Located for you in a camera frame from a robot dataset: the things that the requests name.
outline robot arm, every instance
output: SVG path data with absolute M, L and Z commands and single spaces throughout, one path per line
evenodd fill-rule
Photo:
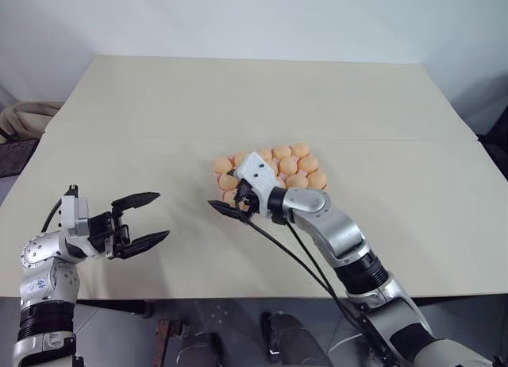
M 130 241 L 123 211 L 150 203 L 159 194 L 135 194 L 112 203 L 111 212 L 88 217 L 86 198 L 71 186 L 61 199 L 61 229 L 41 233 L 23 247 L 20 262 L 21 319 L 13 366 L 80 367 L 72 318 L 78 298 L 76 265 L 88 257 L 129 258 L 152 248 L 169 231 Z
M 247 201 L 248 211 L 238 214 L 221 202 L 210 204 L 230 217 L 242 219 L 259 212 L 275 223 L 293 222 L 307 232 L 346 287 L 352 309 L 346 318 L 385 365 L 492 366 L 462 345 L 433 336 L 423 314 L 372 252 L 358 225 L 324 191 L 280 188 L 257 153 L 247 156 L 234 175 L 240 181 L 235 200 Z

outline gray floor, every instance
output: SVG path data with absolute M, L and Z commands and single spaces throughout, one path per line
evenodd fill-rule
M 455 339 L 492 358 L 494 354 L 506 356 L 508 352 L 507 304 L 506 296 L 483 296 L 435 303 L 422 310 L 436 336 Z M 184 299 L 158 301 L 155 306 L 154 315 L 143 319 L 78 305 L 75 309 L 78 355 L 85 358 L 86 366 L 150 365 L 157 321 L 161 318 L 184 320 L 192 333 L 218 332 L 225 343 L 227 365 L 268 365 L 258 326 L 263 311 L 284 311 L 299 318 L 336 366 L 377 365 L 365 356 L 367 347 L 361 337 L 339 344 L 356 335 L 356 331 L 330 299 Z M 0 299 L 0 365 L 10 363 L 18 316 L 18 299 Z

